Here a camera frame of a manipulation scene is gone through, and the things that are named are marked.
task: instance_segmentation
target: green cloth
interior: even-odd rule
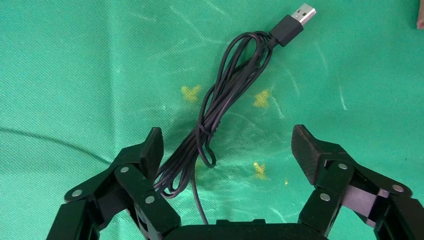
[[[195,126],[229,41],[268,31],[302,0],[0,2],[0,239],[45,239],[64,194],[161,127],[167,158]],[[209,222],[296,222],[311,194],[295,124],[424,201],[424,32],[419,1],[310,0],[316,16],[277,47],[200,164]],[[191,188],[170,199],[201,224]],[[331,239],[372,239],[343,208]],[[101,239],[140,239],[126,212]]]

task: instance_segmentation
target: usb cable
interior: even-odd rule
[[[285,16],[269,31],[269,34],[264,31],[245,32],[229,44],[222,57],[216,82],[204,97],[197,125],[158,170],[154,188],[163,197],[176,197],[191,181],[200,216],[203,223],[208,224],[196,188],[195,163],[198,156],[208,168],[216,165],[217,159],[210,148],[210,143],[221,118],[261,75],[271,59],[273,49],[277,45],[286,46],[304,29],[303,26],[315,13],[314,8],[303,4],[291,16]],[[256,43],[256,48],[249,59],[242,61],[241,55],[251,41]],[[173,183],[176,179],[177,187],[174,188]]]

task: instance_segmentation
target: usb metal tip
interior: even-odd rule
[[[296,10],[291,16],[299,21],[300,24],[305,25],[309,19],[311,19],[317,11],[315,11],[315,8],[309,6],[308,4],[303,4],[299,7],[298,10]]]

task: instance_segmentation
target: black plastic part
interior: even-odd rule
[[[286,15],[271,31],[269,35],[276,40],[276,43],[285,47],[293,40],[304,27],[302,24],[290,15]]]
[[[312,192],[299,214],[298,223],[305,224],[327,237],[333,227],[346,188],[354,175],[354,168],[345,164],[346,169],[340,168],[342,162],[335,161],[321,173],[316,190]]]
[[[407,186],[359,165],[340,145],[314,138],[303,125],[294,127],[291,145],[315,187],[298,223],[256,219],[181,226],[180,216],[153,187],[163,155],[160,128],[153,128],[144,143],[123,148],[108,169],[65,195],[68,203],[60,207],[47,239],[96,240],[124,209],[148,240],[327,239],[341,206],[372,226],[377,239],[424,239],[423,206]],[[73,197],[77,189],[82,194]]]
[[[181,225],[177,212],[134,165],[121,165],[114,174],[133,200],[130,208],[134,208],[136,215],[131,217],[146,238],[161,240]]]
[[[229,222],[187,225],[172,231],[165,240],[326,240],[312,228],[298,223]]]
[[[88,202],[62,204],[47,235],[47,240],[96,240],[99,230],[88,215]]]

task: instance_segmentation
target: usb connector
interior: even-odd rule
[[[291,16],[286,15],[271,31],[269,35],[272,39],[268,42],[268,47],[273,49],[277,44],[285,47],[302,30],[304,25],[317,13],[315,8],[303,4]]]
[[[315,11],[315,8],[309,6],[308,4],[303,4],[291,16],[299,21],[302,26],[304,26],[316,13],[317,11]]]

